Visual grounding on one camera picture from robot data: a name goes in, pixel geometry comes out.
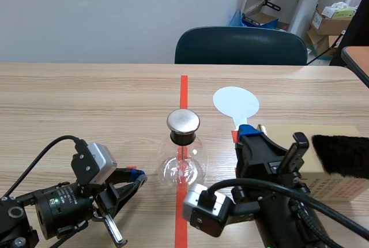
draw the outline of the white circular sign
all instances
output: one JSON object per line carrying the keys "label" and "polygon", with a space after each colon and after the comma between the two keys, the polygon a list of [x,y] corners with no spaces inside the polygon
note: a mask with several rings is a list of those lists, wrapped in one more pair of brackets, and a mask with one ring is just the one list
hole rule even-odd
{"label": "white circular sign", "polygon": [[247,118],[255,115],[260,108],[255,95],[238,87],[219,89],[213,96],[213,103],[222,114],[233,118],[237,129],[239,125],[247,124]]}

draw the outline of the red tape line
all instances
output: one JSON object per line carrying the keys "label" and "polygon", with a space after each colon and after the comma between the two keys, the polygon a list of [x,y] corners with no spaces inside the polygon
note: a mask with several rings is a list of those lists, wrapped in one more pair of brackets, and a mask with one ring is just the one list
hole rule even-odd
{"label": "red tape line", "polygon": [[[179,107],[188,107],[189,77],[182,75],[180,78],[180,98]],[[183,149],[183,158],[187,159],[187,147]],[[182,160],[182,149],[178,148],[178,161]],[[177,184],[176,203],[175,203],[175,248],[187,248],[187,221],[182,217],[183,200],[187,195],[187,183]]]}

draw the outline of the blue clamp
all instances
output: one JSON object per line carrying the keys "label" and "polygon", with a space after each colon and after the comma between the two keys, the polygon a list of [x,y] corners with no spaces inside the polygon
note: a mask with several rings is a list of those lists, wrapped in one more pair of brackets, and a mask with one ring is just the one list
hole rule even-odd
{"label": "blue clamp", "polygon": [[138,174],[136,169],[132,169],[131,170],[131,175],[129,176],[129,179],[127,181],[127,183],[133,183],[134,181],[136,181],[136,179],[141,176],[144,175],[145,173],[142,171],[142,174]]}
{"label": "blue clamp", "polygon": [[257,136],[259,134],[263,134],[263,132],[255,129],[251,125],[240,125],[238,128],[238,140],[240,142],[242,136]]}

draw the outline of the brown cardboard box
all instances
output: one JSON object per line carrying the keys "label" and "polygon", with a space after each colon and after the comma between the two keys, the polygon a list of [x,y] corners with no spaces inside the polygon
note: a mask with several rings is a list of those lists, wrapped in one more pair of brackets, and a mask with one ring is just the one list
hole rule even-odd
{"label": "brown cardboard box", "polygon": [[[310,140],[316,134],[326,136],[360,136],[354,126],[326,125],[265,125],[266,134],[276,144],[288,149],[293,143],[294,132],[302,131]],[[303,156],[300,169],[302,182],[306,183],[311,196],[321,201],[351,201],[369,188],[369,180],[329,175],[325,172],[310,140],[310,147]]]}
{"label": "brown cardboard box", "polygon": [[[307,31],[308,39],[306,39],[306,42],[312,44],[311,48],[314,51],[314,54],[320,55],[325,50],[327,50],[329,47],[331,47],[338,36],[327,36],[327,35],[319,35],[317,34],[316,30],[314,30],[312,27],[310,27],[309,31]],[[335,48],[329,50],[325,54],[323,54],[321,57],[332,57],[335,55],[337,51],[337,47],[340,42],[337,42],[337,45]]]}
{"label": "brown cardboard box", "polygon": [[311,20],[311,27],[314,28],[319,35],[338,36],[343,30],[348,28],[351,19],[351,17],[329,19],[322,15],[321,10],[315,10]]}

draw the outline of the floor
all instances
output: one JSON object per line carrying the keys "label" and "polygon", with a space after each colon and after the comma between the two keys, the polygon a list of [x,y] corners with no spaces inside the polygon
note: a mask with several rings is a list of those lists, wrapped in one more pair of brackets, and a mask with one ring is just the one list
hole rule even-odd
{"label": "floor", "polygon": [[[314,58],[315,58],[314,54],[312,52],[309,53],[308,56],[307,56],[307,62],[311,61]],[[329,63],[330,63],[330,61],[326,61],[326,60],[323,60],[323,59],[316,59],[314,62],[312,62],[309,65],[329,66]]]}

